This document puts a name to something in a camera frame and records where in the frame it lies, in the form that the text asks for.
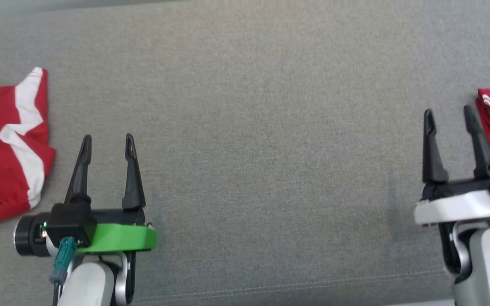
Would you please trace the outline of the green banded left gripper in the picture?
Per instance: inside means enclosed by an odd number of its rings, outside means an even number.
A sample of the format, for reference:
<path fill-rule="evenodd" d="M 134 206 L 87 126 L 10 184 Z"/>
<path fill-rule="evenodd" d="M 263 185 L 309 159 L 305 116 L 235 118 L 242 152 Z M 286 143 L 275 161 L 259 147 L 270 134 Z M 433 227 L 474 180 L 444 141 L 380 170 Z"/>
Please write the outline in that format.
<path fill-rule="evenodd" d="M 92 138 L 83 137 L 64 203 L 86 201 L 88 196 L 88 166 L 92 155 Z M 80 246 L 83 254 L 100 252 L 137 252 L 157 248 L 158 234 L 151 224 L 145 224 L 143 208 L 146 206 L 144 188 L 137 157 L 134 136 L 125 137 L 125 159 L 128 163 L 125 195 L 119 209 L 94 210 L 97 229 L 90 246 Z"/>

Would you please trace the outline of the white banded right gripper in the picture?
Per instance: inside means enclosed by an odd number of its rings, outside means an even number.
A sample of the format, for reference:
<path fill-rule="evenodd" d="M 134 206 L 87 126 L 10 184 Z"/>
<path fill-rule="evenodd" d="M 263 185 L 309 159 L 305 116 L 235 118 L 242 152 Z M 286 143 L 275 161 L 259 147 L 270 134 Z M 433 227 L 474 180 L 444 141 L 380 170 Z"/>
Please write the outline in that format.
<path fill-rule="evenodd" d="M 448 181 L 437 145 L 437 126 L 432 110 L 424 111 L 421 200 L 414 210 L 418 225 L 442 224 L 490 218 L 490 143 L 471 105 L 464 119 L 474 149 L 475 179 Z"/>

